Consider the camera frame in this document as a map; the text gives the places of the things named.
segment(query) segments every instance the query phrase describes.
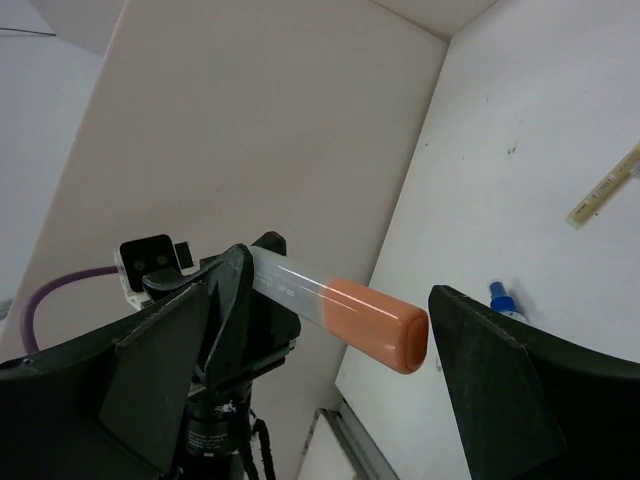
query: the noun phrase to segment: purple cable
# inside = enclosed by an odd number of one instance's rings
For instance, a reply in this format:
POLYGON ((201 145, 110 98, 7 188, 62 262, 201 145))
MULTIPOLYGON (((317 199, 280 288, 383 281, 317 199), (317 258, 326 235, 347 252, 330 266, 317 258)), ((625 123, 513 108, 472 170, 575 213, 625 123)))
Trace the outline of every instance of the purple cable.
POLYGON ((44 284, 36 290, 27 302, 27 305, 22 312, 22 318, 20 319, 20 334, 22 335, 22 343, 27 353, 36 353, 40 351, 40 348, 38 347, 38 340, 36 339, 34 322, 36 309, 47 295, 60 287, 64 287, 65 285, 79 280, 101 277, 103 275, 112 275, 114 273, 118 273, 118 268, 115 266, 81 270, 79 272, 69 273, 68 275, 51 280, 49 283, 44 284))

